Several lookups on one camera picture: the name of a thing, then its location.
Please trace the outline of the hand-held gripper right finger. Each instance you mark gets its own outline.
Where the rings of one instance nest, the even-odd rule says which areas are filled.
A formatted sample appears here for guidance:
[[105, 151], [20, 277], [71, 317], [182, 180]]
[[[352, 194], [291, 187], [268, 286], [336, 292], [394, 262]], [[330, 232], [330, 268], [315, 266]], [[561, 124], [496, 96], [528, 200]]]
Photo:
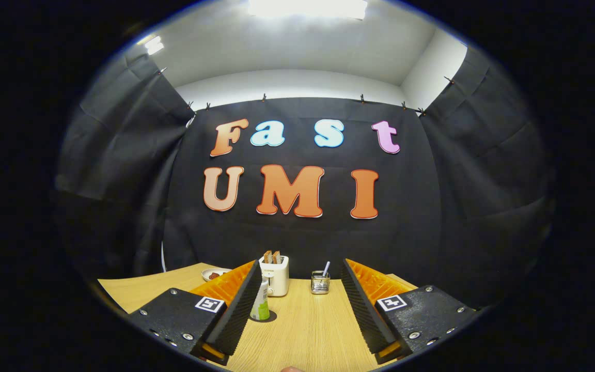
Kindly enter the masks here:
[[345, 259], [341, 280], [362, 336], [379, 364], [434, 348], [480, 312], [434, 285], [415, 287]]

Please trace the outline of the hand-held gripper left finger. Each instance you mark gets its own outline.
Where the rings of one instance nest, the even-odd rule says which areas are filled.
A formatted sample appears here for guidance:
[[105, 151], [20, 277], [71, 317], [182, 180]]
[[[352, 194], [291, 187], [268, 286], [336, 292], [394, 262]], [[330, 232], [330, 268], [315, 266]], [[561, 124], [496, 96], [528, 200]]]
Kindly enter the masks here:
[[260, 264], [253, 260], [196, 289], [170, 288], [130, 313], [127, 321], [182, 355], [226, 365], [261, 280]]

